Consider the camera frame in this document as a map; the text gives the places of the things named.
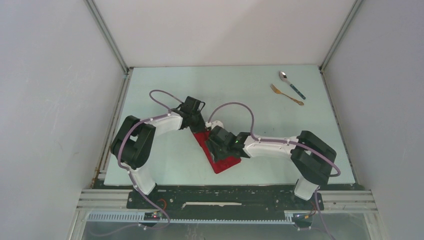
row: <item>folded red cloth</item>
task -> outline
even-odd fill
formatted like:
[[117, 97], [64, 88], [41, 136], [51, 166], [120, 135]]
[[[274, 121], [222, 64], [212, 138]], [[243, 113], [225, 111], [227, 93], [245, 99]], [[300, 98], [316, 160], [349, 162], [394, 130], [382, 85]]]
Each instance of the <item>folded red cloth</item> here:
[[216, 174], [219, 174], [220, 172], [227, 170], [242, 161], [240, 158], [230, 156], [230, 157], [227, 157], [226, 159], [220, 160], [218, 162], [214, 162], [211, 154], [209, 153], [209, 149], [205, 143], [205, 141], [208, 140], [209, 138], [209, 132], [210, 131], [193, 133], [193, 136], [196, 138], [200, 147], [203, 149], [204, 154], [206, 154], [207, 160], [209, 160], [209, 163]]

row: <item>wall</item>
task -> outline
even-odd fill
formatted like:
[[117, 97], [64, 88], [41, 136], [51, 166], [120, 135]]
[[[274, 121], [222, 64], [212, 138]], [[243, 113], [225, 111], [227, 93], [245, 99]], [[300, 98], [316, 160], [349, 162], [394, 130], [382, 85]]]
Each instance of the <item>wall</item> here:
[[364, 1], [325, 70], [358, 178], [392, 239], [423, 239], [424, 1]]
[[1, 239], [65, 239], [123, 73], [82, 0], [0, 3]]
[[314, 64], [355, 0], [97, 0], [132, 67]]

